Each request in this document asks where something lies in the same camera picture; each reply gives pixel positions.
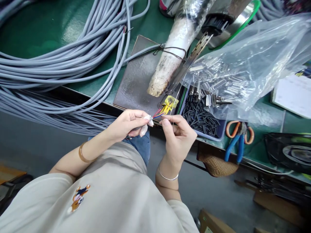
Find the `white fabric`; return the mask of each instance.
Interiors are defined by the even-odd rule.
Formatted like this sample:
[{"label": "white fabric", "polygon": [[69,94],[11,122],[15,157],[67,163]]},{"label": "white fabric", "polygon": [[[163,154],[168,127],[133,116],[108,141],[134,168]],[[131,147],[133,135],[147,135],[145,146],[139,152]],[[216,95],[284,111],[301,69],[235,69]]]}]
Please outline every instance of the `white fabric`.
[{"label": "white fabric", "polygon": [[[88,187],[83,196],[77,195],[79,186]],[[81,203],[71,212],[73,199]],[[186,205],[177,200],[165,201],[146,175],[146,166],[136,149],[116,143],[74,184],[61,173],[47,174],[27,184],[0,217],[0,233],[7,232],[198,230]]]}]

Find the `blue-handled pliers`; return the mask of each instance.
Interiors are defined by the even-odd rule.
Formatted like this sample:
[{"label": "blue-handled pliers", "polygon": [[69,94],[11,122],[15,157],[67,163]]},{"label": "blue-handled pliers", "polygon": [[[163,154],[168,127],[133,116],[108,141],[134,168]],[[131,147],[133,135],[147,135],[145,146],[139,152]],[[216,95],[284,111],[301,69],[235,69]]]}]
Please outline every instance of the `blue-handled pliers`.
[{"label": "blue-handled pliers", "polygon": [[232,149],[233,149],[234,145],[237,143],[237,141],[239,141],[239,150],[237,153],[236,162],[237,162],[237,164],[239,164],[242,161],[242,158],[244,155],[244,141],[245,141],[244,138],[246,135],[247,128],[248,128],[248,126],[247,126],[246,122],[241,122],[240,125],[238,126],[237,133],[236,133],[235,137],[232,139],[232,141],[230,142],[230,144],[226,150],[226,153],[225,153],[225,161],[226,162],[228,162],[230,152],[232,151]]}]

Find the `orange-handled scissors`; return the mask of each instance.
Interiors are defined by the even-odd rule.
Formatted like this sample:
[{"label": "orange-handled scissors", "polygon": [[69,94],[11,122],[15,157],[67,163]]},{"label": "orange-handled scissors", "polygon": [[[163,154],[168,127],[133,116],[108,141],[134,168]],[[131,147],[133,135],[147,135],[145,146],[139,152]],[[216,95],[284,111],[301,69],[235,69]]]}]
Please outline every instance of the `orange-handled scissors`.
[{"label": "orange-handled scissors", "polygon": [[[230,133],[229,133],[230,126],[231,126],[232,124],[234,124],[234,123],[236,123],[236,126],[235,126],[235,128],[234,128],[234,130],[233,130],[233,133],[230,134]],[[226,126],[226,135],[227,135],[229,138],[234,138],[234,137],[236,136],[236,134],[237,134],[237,131],[238,131],[238,129],[239,129],[240,124],[241,124],[241,121],[230,121],[230,122],[228,122],[228,124],[227,124],[227,126]],[[249,145],[249,144],[252,144],[252,143],[253,143],[254,137],[255,137],[255,133],[254,133],[253,129],[252,129],[251,127],[248,126],[248,123],[247,123],[247,122],[245,122],[245,124],[246,124],[247,129],[249,130],[249,135],[250,135],[250,137],[249,137],[249,140],[247,140],[247,132],[246,132],[246,133],[245,133],[245,137],[244,137],[244,143],[247,144],[247,145]]]}]

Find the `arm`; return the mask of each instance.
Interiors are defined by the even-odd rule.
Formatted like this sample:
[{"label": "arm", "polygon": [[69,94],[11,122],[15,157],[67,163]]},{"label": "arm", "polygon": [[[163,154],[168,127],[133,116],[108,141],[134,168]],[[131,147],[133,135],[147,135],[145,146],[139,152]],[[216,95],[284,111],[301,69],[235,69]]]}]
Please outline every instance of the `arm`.
[{"label": "arm", "polygon": [[181,115],[163,116],[162,119],[160,123],[166,137],[167,153],[163,156],[159,169],[156,171],[155,184],[167,201],[181,201],[178,191],[178,179],[166,180],[161,174],[168,179],[174,179],[178,175],[182,162],[186,158],[197,134]]},{"label": "arm", "polygon": [[[82,155],[86,160],[92,161],[100,156],[114,143],[122,141],[127,135],[135,137],[139,135],[141,127],[149,122],[143,117],[148,114],[141,110],[125,110],[106,130],[86,142],[82,147]],[[62,157],[49,173],[64,173],[73,181],[79,176],[91,162],[83,162],[79,157],[79,147]]]}]

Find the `silver bracelet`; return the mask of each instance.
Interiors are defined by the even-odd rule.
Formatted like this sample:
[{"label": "silver bracelet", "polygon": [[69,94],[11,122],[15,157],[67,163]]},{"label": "silver bracelet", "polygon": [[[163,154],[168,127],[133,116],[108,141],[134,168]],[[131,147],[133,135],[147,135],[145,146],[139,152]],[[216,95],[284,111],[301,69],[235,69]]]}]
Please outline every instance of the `silver bracelet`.
[{"label": "silver bracelet", "polygon": [[174,179],[166,178],[164,175],[161,174],[160,169],[159,169],[159,166],[160,166],[160,164],[158,165],[158,171],[159,171],[160,175],[161,175],[164,179],[166,179],[166,180],[176,180],[176,179],[178,178],[179,173],[177,174],[177,176],[176,176]]}]

